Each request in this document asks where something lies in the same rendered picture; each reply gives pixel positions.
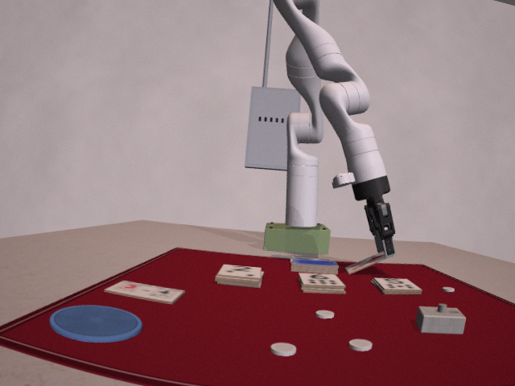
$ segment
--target blue plate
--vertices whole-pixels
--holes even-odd
[[[50,317],[51,328],[66,338],[90,343],[120,342],[142,330],[136,315],[106,306],[73,306]]]

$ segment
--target white wall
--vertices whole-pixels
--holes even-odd
[[[0,237],[284,222],[286,172],[244,168],[267,12],[267,0],[0,2]],[[322,0],[320,24],[369,88],[353,119],[376,134],[395,240],[515,262],[515,6]],[[275,11],[270,87],[291,88],[292,37]],[[346,165],[325,123],[303,146],[319,157],[319,222],[371,240],[365,203],[332,189]]]

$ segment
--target green block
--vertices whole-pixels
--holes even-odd
[[[331,230],[318,224],[312,228],[288,227],[286,224],[267,223],[265,251],[312,253],[327,255]]]

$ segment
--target white poker chip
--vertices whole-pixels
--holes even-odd
[[[321,319],[333,319],[335,317],[335,313],[327,310],[318,310],[316,311],[316,316]]]
[[[353,339],[348,343],[348,346],[356,351],[368,351],[372,348],[372,342],[364,339]]]
[[[289,343],[274,343],[270,346],[270,350],[279,356],[292,356],[297,352],[297,347]]]

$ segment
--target beige tabletop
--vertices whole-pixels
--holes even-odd
[[[176,247],[285,257],[263,251],[264,232],[134,221],[0,239],[0,325]],[[515,303],[515,264],[436,243],[395,241],[379,264],[424,264]],[[335,261],[376,252],[373,240],[331,238]],[[0,385],[130,385],[0,347]]]

